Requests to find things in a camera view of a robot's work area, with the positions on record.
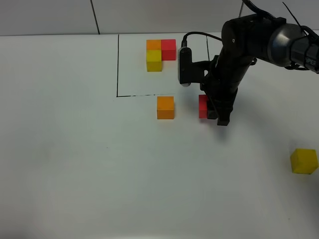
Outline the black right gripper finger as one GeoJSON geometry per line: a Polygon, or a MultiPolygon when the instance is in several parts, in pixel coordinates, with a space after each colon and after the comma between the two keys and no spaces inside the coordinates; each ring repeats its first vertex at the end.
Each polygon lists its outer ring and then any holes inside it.
{"type": "Polygon", "coordinates": [[[214,104],[210,99],[207,100],[207,119],[215,120],[218,119],[218,114],[215,110],[214,104]]]}
{"type": "Polygon", "coordinates": [[[217,102],[217,125],[228,125],[230,122],[230,114],[233,111],[233,101],[218,101],[217,102]]]}

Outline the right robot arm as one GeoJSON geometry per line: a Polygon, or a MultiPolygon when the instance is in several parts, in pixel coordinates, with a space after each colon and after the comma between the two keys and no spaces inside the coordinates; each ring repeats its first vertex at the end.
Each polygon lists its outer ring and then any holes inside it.
{"type": "Polygon", "coordinates": [[[319,72],[319,36],[305,26],[271,20],[257,14],[224,23],[223,47],[200,85],[207,95],[207,118],[227,126],[238,86],[255,60],[288,70],[319,72]]]}

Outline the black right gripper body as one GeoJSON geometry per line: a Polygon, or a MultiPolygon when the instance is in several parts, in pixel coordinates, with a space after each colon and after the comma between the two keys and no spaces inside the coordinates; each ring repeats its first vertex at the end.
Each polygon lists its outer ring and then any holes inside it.
{"type": "Polygon", "coordinates": [[[201,61],[202,70],[208,75],[201,87],[214,105],[233,104],[238,86],[248,68],[256,63],[249,55],[220,54],[211,61],[201,61]]]}

